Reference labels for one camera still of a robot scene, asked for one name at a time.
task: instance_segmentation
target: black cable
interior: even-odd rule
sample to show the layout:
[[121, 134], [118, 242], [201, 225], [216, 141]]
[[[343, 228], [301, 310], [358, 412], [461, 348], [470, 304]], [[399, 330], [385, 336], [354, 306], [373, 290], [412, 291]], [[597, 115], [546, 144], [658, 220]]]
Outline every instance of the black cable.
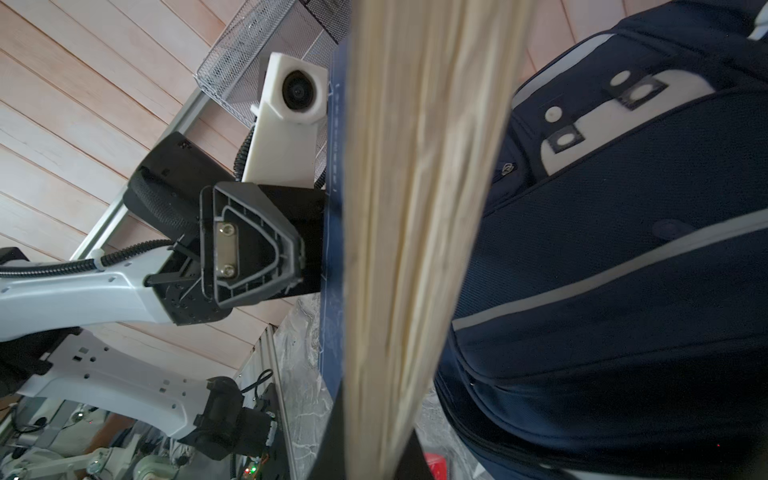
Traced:
[[[171, 240], [149, 240], [147, 242], [137, 243], [136, 245], [131, 245], [123, 250], [104, 255], [101, 258], [101, 265], [112, 266], [141, 253], [173, 244], [174, 242]], [[0, 266], [0, 278], [68, 275], [71, 273], [88, 272], [96, 269], [96, 262], [92, 258], [87, 260], [75, 260], [73, 262], [51, 263], [48, 265]]]
[[240, 145], [240, 149], [237, 151], [237, 155], [235, 155], [235, 164], [232, 166], [232, 170], [235, 173], [235, 180], [239, 182], [243, 181], [245, 163], [248, 161], [248, 151], [250, 150], [250, 142], [253, 140], [254, 128], [256, 128], [256, 125], [250, 128], [248, 136], [245, 137], [243, 144]]
[[327, 165], [323, 168], [323, 172], [320, 174], [319, 177], [317, 177], [317, 180], [315, 180], [315, 188], [317, 190], [320, 190], [326, 184], [326, 170], [328, 170]]
[[133, 429], [133, 426], [130, 426], [127, 429], [123, 429], [122, 432], [118, 433], [118, 436], [112, 440], [112, 442], [109, 444], [109, 447], [112, 448], [123, 446], [123, 442], [125, 442], [125, 439], [131, 434], [131, 432], [133, 432]]
[[235, 454], [230, 454], [230, 478], [237, 478], [237, 460]]
[[272, 369], [266, 369], [261, 374], [259, 374], [259, 378], [256, 379], [256, 382], [251, 383], [244, 389], [240, 390], [240, 393], [250, 392], [251, 390], [255, 389], [257, 386], [261, 385], [262, 383], [266, 382], [267, 380], [272, 378]]
[[11, 413], [9, 413], [9, 415], [11, 416], [11, 427], [13, 428], [13, 431], [19, 435], [24, 435], [25, 433], [40, 432], [42, 429], [48, 426], [48, 422], [46, 422], [42, 425], [37, 425], [27, 430], [21, 430], [18, 425], [16, 425], [16, 406], [11, 408]]

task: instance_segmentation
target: metal screw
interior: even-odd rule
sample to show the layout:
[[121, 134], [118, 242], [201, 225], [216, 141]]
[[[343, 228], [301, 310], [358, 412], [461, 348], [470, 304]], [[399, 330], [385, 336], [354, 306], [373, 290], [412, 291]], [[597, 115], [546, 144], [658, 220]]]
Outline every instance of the metal screw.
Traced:
[[221, 269], [221, 276], [224, 278], [232, 278], [235, 276], [235, 267], [233, 265], [224, 265]]
[[235, 226], [231, 223], [222, 223], [219, 231], [226, 237], [232, 237], [235, 234]]
[[101, 461], [104, 458], [103, 454], [99, 454], [98, 458], [96, 458], [91, 464], [87, 467], [85, 467], [85, 471], [89, 475], [95, 475], [102, 470], [104, 470], [104, 463]]

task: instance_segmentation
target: wood plank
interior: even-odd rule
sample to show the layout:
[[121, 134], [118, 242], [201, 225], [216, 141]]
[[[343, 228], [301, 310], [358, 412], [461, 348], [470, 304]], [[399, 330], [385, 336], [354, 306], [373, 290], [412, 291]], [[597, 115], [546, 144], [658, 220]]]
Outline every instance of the wood plank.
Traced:
[[162, 233], [150, 228], [139, 220], [126, 215], [107, 240], [107, 243], [118, 250], [122, 250], [136, 243], [148, 240], [161, 240], [166, 238]]
[[4, 194], [0, 194], [0, 233], [62, 259], [69, 258], [85, 238], [82, 232]]
[[83, 233], [96, 224], [107, 203], [0, 146], [0, 191]]
[[86, 327], [112, 348], [151, 365], [196, 380], [234, 376], [235, 369], [120, 323]]
[[0, 48], [145, 147], [165, 130], [162, 120], [2, 4]]
[[53, 2], [179, 102], [194, 91], [190, 71], [107, 0]]
[[161, 0], [109, 0], [190, 71], [208, 53], [208, 44]]
[[163, 3], [208, 45], [213, 45], [224, 30], [224, 22], [200, 0], [163, 0]]
[[280, 322], [283, 321], [292, 308], [293, 305], [291, 303], [280, 298], [267, 300], [256, 305], [240, 307], [245, 313], [271, 325], [280, 325]]
[[25, 257], [29, 258], [30, 262], [58, 262], [60, 258], [51, 257], [47, 253], [43, 253], [40, 250], [35, 250], [29, 245], [24, 245], [22, 242], [8, 238], [5, 235], [0, 234], [0, 248], [4, 247], [17, 247], [22, 251]]
[[0, 101], [128, 177], [148, 150], [0, 52]]
[[0, 144], [110, 203], [125, 178], [0, 102]]
[[203, 3], [221, 20], [229, 25], [244, 0], [203, 0]]
[[2, 1], [162, 121], [170, 122], [181, 109], [179, 101], [56, 5], [47, 0]]
[[668, 1], [669, 0], [624, 0], [624, 10], [626, 10], [627, 16], [634, 15], [636, 13], [645, 12], [649, 8], [664, 5]]
[[229, 171], [232, 171], [235, 156], [237, 155], [237, 147], [211, 128], [205, 121], [198, 119], [194, 122], [192, 128], [187, 132], [187, 138], [229, 169]]
[[157, 228], [152, 227], [149, 223], [147, 223], [146, 220], [144, 220], [143, 218], [140, 218], [137, 214], [135, 214], [135, 213], [133, 213], [131, 211], [128, 211], [128, 216], [133, 218], [134, 220], [136, 220], [138, 223], [142, 223], [146, 228], [148, 228], [148, 229], [150, 229], [150, 230], [152, 230], [154, 232], [157, 232], [160, 235], [162, 235], [162, 233], [160, 233], [160, 231]]
[[355, 3], [353, 161], [344, 165], [347, 478], [392, 478], [412, 436], [472, 253], [533, 5]]
[[564, 0], [563, 5], [576, 41], [608, 30], [626, 16], [621, 0]]
[[250, 130], [250, 127], [240, 123], [230, 112], [224, 110], [215, 101], [208, 102], [203, 109], [203, 113], [200, 114], [200, 118], [237, 148], [240, 148], [240, 145], [243, 144]]
[[536, 73], [536, 67], [533, 66], [533, 61], [531, 60], [531, 54], [528, 53], [528, 50], [525, 51], [525, 55], [523, 55], [523, 65], [520, 69], [520, 84], [522, 84], [524, 81], [528, 80], [530, 77], [532, 77]]
[[227, 318], [218, 322], [206, 323], [206, 325], [221, 332], [229, 333], [231, 336], [251, 345], [256, 345], [259, 337], [266, 329], [266, 323], [237, 308], [232, 310], [232, 313]]
[[539, 0], [528, 34], [528, 53], [536, 70], [568, 50], [575, 43], [561, 0]]
[[149, 322], [124, 325], [234, 369], [239, 369], [253, 351], [251, 344], [208, 325], [178, 326]]

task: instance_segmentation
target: camera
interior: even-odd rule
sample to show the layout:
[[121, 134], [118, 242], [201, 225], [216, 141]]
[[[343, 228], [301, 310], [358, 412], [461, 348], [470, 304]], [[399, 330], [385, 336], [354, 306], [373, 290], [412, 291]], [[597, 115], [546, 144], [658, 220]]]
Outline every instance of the camera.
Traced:
[[244, 182], [312, 188], [317, 134], [325, 121], [328, 71], [280, 53], [270, 55]]
[[304, 111], [314, 99], [315, 88], [303, 71], [294, 70], [283, 80], [283, 100], [291, 110]]

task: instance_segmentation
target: white camera housing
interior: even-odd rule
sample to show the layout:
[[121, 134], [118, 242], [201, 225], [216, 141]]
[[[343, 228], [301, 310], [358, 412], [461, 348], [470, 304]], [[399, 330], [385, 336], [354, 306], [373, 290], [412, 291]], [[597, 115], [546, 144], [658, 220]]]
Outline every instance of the white camera housing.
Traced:
[[[293, 71], [301, 71], [314, 87], [312, 103], [300, 111], [283, 100], [283, 82]], [[319, 123], [326, 116], [328, 71], [280, 53], [270, 55], [253, 140], [243, 181], [266, 185], [312, 188], [315, 180], [315, 149]]]

